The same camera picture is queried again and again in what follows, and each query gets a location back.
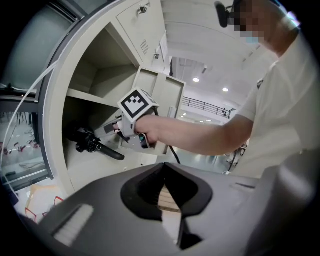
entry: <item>railing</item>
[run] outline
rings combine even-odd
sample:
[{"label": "railing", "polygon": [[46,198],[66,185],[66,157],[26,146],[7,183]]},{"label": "railing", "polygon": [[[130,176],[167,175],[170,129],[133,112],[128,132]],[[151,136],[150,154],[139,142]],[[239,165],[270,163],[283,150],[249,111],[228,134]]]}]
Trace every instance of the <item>railing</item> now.
[{"label": "railing", "polygon": [[230,119],[231,111],[225,110],[224,108],[221,108],[221,107],[218,107],[218,106],[215,106],[215,105],[211,105],[211,104],[205,103],[205,102],[200,101],[200,100],[183,97],[182,105],[188,106],[188,107],[191,107],[191,108],[195,108],[195,109],[198,109],[198,110],[202,110],[202,111],[207,111],[207,112],[216,114],[218,116]]}]

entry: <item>cabinet door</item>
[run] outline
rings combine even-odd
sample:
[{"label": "cabinet door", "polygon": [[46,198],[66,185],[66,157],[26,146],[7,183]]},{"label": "cabinet door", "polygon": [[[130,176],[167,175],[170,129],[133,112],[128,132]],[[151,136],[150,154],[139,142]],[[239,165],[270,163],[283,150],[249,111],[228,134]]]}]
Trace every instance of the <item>cabinet door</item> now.
[{"label": "cabinet door", "polygon": [[[139,13],[146,7],[145,13]],[[166,32],[160,0],[143,0],[117,16],[142,61],[149,67]]]},{"label": "cabinet door", "polygon": [[[185,83],[163,73],[140,68],[133,83],[148,92],[160,105],[159,116],[176,118],[177,111],[181,106]],[[122,147],[131,148],[126,142],[121,143]],[[143,149],[146,154],[163,155],[167,153],[168,146],[158,142],[154,149]]]}]

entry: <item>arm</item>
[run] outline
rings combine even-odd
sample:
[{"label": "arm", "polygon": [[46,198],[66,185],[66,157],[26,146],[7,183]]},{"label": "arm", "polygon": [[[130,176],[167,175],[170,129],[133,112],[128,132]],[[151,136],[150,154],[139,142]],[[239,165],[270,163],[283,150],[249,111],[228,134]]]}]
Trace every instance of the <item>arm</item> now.
[{"label": "arm", "polygon": [[146,115],[136,122],[138,133],[145,133],[150,143],[160,141],[192,153],[217,156],[232,152],[246,142],[253,122],[236,115],[223,126],[188,123],[168,117]]}]

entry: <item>floor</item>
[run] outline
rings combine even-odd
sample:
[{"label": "floor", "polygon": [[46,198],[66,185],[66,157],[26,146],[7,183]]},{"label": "floor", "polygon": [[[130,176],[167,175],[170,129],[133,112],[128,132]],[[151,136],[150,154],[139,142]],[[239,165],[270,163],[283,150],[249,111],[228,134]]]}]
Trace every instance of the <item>floor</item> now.
[{"label": "floor", "polygon": [[[218,156],[206,156],[200,154],[190,153],[188,151],[174,147],[174,151],[178,155],[180,162],[184,166],[193,167],[202,171],[215,172],[222,174],[228,171],[230,163],[227,162],[228,156],[218,155]],[[166,156],[158,156],[157,163],[176,163],[176,159],[172,152],[168,150]]]}]

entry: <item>cabinet shelf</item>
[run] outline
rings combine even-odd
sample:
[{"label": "cabinet shelf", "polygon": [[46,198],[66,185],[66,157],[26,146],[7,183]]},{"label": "cabinet shelf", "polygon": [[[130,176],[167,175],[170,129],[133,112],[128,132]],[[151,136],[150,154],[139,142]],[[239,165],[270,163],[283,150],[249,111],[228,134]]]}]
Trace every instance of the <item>cabinet shelf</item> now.
[{"label": "cabinet shelf", "polygon": [[103,105],[111,106],[111,107],[115,107],[115,108],[117,107],[117,105],[114,104],[114,102],[108,102],[108,100],[106,100],[104,98],[100,98],[100,97],[94,96],[92,94],[82,92],[79,90],[75,90],[75,89],[71,89],[71,88],[68,89],[68,92],[66,95],[71,98],[76,98],[76,99],[80,99],[80,100],[84,100],[84,101],[99,103],[99,104],[103,104]]}]

